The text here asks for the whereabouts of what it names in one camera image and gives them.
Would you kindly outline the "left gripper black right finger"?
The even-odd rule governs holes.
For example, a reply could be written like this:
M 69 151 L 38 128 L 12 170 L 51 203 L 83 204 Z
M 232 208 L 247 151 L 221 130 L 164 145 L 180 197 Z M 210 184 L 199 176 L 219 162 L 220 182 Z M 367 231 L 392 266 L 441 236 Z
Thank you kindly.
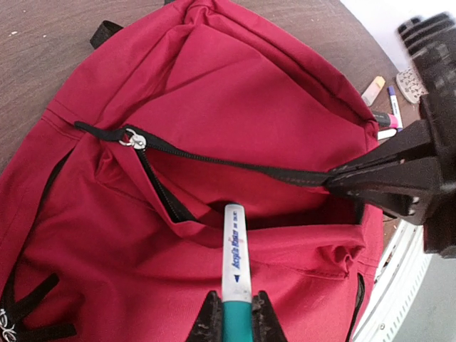
M 268 294 L 260 291 L 253 297 L 252 330 L 254 342 L 287 342 Z

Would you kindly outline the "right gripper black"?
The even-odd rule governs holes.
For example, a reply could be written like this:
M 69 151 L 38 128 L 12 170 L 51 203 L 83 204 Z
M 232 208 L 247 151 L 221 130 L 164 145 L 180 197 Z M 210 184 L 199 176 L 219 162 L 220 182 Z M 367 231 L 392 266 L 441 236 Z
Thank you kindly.
M 342 165 L 342 171 L 357 171 L 329 180 L 326 188 L 424 224 L 425 252 L 454 259 L 455 18 L 447 12 L 413 17 L 398 33 L 427 91 L 420 97 L 423 120 Z M 400 160 L 411 161 L 385 166 Z

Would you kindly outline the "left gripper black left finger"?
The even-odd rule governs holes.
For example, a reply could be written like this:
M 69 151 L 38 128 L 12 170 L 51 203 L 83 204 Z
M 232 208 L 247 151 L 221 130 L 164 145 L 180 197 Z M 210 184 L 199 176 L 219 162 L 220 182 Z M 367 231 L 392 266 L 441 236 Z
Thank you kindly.
M 187 342 L 222 341 L 222 301 L 216 291 L 209 291 L 187 337 Z

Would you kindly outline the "beige highlighter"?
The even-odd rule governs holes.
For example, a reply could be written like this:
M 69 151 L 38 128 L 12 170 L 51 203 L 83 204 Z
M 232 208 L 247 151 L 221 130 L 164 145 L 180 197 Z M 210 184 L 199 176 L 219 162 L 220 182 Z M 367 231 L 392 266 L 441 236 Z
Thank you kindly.
M 385 79 L 382 76 L 376 76 L 370 85 L 361 94 L 363 102 L 368 106 L 372 106 L 379 93 L 385 85 Z

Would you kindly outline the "red backpack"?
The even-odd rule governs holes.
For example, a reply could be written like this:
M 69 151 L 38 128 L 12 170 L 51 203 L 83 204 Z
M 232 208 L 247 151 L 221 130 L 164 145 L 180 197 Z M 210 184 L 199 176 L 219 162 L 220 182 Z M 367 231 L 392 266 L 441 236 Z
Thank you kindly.
M 377 134 L 345 76 L 258 14 L 152 12 L 74 70 L 1 175 L 1 339 L 186 340 L 238 203 L 287 340 L 349 341 L 383 214 L 324 183 Z

